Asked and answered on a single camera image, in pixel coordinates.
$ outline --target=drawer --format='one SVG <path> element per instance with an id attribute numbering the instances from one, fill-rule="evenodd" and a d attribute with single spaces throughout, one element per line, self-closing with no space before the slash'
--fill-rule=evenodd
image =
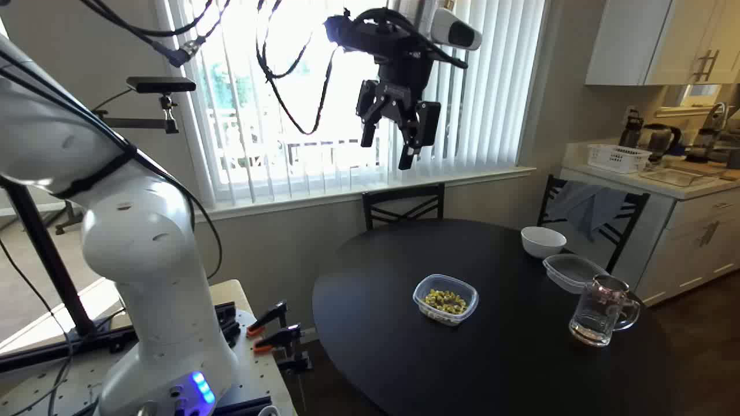
<path id="1" fill-rule="evenodd" d="M 666 228 L 683 228 L 700 223 L 740 216 L 740 189 L 677 202 Z"/>

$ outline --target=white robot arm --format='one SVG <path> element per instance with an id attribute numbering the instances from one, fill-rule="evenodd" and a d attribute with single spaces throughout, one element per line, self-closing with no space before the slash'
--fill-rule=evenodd
<path id="1" fill-rule="evenodd" d="M 84 205 L 84 255 L 116 281 L 138 345 L 99 413 L 211 413 L 237 384 L 198 261 L 189 202 L 145 156 L 0 38 L 0 173 Z"/>

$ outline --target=bottle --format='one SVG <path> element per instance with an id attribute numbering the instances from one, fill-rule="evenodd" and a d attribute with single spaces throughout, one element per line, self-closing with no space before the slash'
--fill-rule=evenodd
<path id="1" fill-rule="evenodd" d="M 636 109 L 626 110 L 625 131 L 621 146 L 636 149 L 641 142 L 642 119 Z"/>

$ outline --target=metal frame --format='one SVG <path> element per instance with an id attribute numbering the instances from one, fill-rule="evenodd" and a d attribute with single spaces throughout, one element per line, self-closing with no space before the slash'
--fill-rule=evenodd
<path id="1" fill-rule="evenodd" d="M 400 212 L 382 208 L 382 203 L 403 202 L 403 198 L 424 198 L 424 202 L 419 202 L 416 205 L 400 211 Z M 409 219 L 419 219 L 429 212 L 434 212 L 434 217 L 442 219 L 445 217 L 445 182 L 364 194 L 364 211 L 366 211 L 366 228 L 367 232 L 374 227 L 374 223 L 385 223 L 385 224 L 409 223 Z"/>

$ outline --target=white bowl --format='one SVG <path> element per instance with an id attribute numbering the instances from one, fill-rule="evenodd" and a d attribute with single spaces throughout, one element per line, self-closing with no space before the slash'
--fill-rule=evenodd
<path id="1" fill-rule="evenodd" d="M 549 278 L 570 293 L 581 293 L 597 276 L 608 276 L 599 263 L 579 255 L 553 255 L 541 263 Z"/>
<path id="2" fill-rule="evenodd" d="M 570 243 L 563 233 L 547 227 L 526 227 L 521 236 L 526 251 L 537 260 L 553 256 Z"/>

